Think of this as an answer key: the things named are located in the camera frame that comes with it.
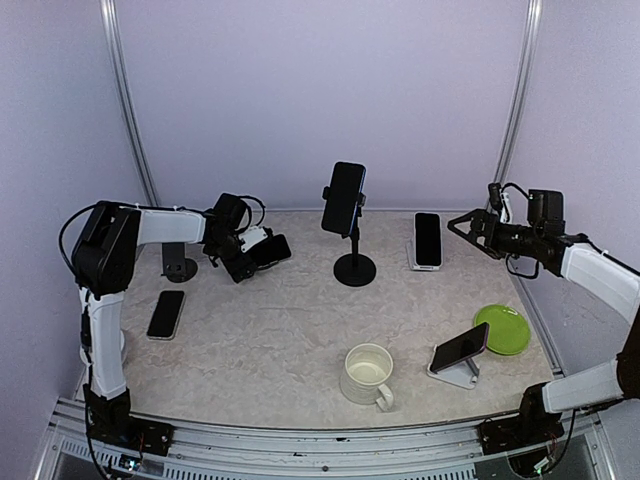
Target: white wall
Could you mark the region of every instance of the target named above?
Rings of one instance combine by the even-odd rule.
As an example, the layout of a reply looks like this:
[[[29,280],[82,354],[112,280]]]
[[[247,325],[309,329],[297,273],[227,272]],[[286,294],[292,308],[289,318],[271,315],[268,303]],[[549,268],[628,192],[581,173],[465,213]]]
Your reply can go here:
[[[0,476],[12,480],[27,478],[80,373],[79,300],[58,230],[98,199],[142,200],[99,8],[0,2]]]
[[[338,159],[368,205],[471,208],[493,178],[527,2],[135,0],[118,16],[164,204],[321,207]]]
[[[614,256],[640,267],[636,0],[544,2],[509,179],[525,188],[561,190],[569,233],[585,232]],[[524,215],[521,210],[521,221]],[[568,373],[622,349],[628,325],[601,302],[546,272],[527,284]],[[620,478],[640,478],[639,402],[613,407],[603,418]]]

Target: green saucer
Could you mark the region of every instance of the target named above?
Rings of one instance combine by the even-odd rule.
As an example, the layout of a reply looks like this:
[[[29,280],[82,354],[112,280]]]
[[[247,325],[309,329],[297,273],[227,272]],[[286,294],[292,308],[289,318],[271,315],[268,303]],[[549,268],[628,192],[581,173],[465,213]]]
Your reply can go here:
[[[526,350],[531,329],[525,318],[505,305],[487,305],[473,320],[474,326],[489,324],[487,348],[500,355],[517,355]]]

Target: white phone stand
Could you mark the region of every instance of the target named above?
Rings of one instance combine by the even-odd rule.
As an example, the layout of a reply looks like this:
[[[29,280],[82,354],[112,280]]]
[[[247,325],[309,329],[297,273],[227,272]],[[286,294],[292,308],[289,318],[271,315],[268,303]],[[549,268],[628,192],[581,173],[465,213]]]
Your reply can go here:
[[[433,348],[434,356],[437,348],[437,345]],[[476,388],[476,384],[478,383],[480,369],[473,361],[473,358],[468,358],[467,360],[455,363],[444,370],[440,370],[438,373],[433,373],[431,371],[431,362],[429,362],[429,365],[427,365],[427,375],[431,378],[450,383],[457,387],[473,390]]]

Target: marble-pattern surface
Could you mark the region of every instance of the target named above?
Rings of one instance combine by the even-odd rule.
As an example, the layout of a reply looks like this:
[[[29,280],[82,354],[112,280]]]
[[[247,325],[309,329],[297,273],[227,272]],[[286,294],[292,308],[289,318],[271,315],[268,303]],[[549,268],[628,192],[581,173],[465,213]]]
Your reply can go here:
[[[434,344],[469,329],[478,309],[504,303],[525,314],[504,263],[445,228],[441,271],[413,272],[405,250],[412,215],[365,211],[361,252],[378,273],[370,285],[350,288],[333,277],[349,240],[321,230],[320,219],[318,212],[269,213],[265,224],[286,235],[293,257],[237,285],[196,245],[187,253],[197,276],[172,284],[160,276],[160,247],[147,246],[123,307],[134,411],[256,427],[416,425],[514,410],[527,386],[552,378],[533,331],[521,355],[476,357],[475,390],[429,378]],[[150,340],[146,329],[165,289],[185,290],[182,318],[173,340]],[[340,393],[346,353],[362,342],[393,355],[390,413]]]

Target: smartphone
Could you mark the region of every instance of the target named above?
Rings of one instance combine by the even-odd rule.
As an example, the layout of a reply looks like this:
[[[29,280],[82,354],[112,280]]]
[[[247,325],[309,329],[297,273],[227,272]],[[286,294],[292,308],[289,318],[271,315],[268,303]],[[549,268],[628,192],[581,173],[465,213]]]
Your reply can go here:
[[[483,352],[487,348],[488,338],[489,324],[481,323],[462,335],[438,345],[429,370],[438,373],[440,370]]]
[[[351,235],[365,173],[364,165],[347,162],[335,164],[329,184],[329,197],[322,215],[323,230]]]
[[[280,233],[255,245],[249,250],[249,256],[258,267],[266,267],[291,258],[291,249],[285,236]]]
[[[440,215],[416,213],[414,217],[414,270],[440,270],[442,266],[442,233]]]
[[[171,340],[175,337],[183,305],[183,291],[164,290],[160,292],[156,309],[153,311],[147,329],[147,337],[154,340]]]

